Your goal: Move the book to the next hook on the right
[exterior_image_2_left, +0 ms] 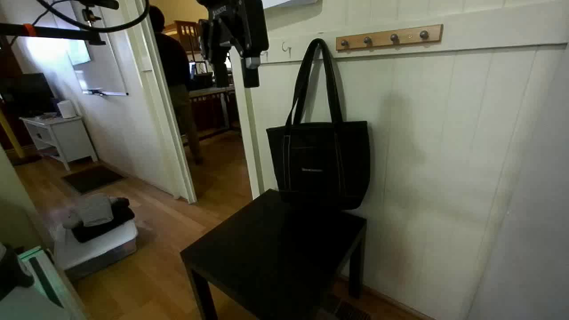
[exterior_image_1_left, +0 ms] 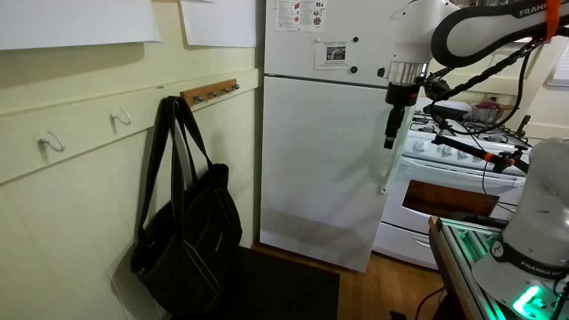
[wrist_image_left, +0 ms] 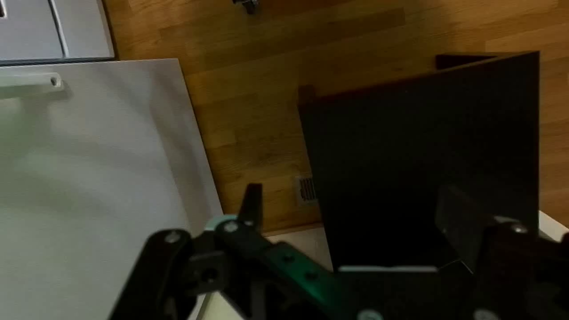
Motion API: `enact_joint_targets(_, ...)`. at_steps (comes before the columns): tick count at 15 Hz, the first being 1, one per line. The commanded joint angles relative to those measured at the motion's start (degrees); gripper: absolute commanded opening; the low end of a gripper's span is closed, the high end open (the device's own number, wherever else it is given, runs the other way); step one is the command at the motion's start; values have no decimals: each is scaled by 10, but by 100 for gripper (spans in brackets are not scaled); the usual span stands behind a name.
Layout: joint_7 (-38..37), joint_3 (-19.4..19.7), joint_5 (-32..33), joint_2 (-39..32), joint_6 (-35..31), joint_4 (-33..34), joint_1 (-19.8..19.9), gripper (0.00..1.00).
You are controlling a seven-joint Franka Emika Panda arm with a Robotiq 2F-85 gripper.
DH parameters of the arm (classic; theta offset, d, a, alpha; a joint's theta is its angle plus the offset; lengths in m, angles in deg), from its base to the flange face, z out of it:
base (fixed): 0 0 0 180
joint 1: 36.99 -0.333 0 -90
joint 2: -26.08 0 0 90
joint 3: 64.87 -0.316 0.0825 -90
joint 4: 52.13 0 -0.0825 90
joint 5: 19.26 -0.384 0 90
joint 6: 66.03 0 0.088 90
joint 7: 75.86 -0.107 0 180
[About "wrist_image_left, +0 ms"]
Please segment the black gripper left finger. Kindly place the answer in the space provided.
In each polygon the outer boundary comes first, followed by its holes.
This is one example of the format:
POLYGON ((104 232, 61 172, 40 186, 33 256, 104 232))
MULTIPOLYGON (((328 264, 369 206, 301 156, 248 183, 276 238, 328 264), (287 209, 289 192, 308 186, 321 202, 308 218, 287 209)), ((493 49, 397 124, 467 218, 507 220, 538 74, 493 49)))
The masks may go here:
POLYGON ((260 227, 264 220, 264 184, 250 183, 239 209, 239 220, 260 227))

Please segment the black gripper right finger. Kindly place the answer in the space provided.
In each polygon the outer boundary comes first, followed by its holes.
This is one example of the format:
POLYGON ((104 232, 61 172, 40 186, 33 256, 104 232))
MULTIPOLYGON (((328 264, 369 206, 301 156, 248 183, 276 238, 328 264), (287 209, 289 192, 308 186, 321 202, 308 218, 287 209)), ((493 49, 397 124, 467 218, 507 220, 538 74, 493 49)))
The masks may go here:
POLYGON ((497 225, 493 215, 459 186, 447 184, 438 193, 436 225, 461 263, 475 273, 484 252, 486 232, 497 225))

